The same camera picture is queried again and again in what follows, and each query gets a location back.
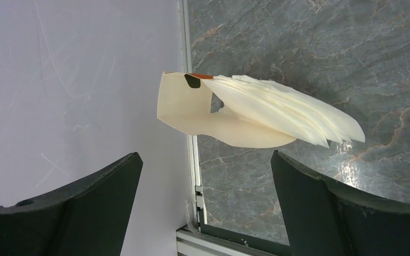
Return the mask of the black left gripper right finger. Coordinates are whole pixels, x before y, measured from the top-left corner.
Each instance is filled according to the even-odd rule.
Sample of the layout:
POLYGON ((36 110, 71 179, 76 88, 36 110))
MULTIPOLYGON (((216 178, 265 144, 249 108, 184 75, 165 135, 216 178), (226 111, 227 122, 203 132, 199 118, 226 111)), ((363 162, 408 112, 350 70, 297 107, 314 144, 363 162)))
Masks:
POLYGON ((346 185, 286 154, 271 158, 292 255, 410 255, 410 204, 346 185))

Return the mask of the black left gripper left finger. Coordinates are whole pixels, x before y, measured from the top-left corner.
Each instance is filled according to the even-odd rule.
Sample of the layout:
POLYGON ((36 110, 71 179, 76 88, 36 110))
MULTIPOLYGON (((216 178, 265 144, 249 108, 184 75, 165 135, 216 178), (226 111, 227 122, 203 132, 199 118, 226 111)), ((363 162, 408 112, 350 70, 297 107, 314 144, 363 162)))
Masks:
POLYGON ((143 161, 130 153, 81 179, 0 206, 0 255, 120 255, 143 161))

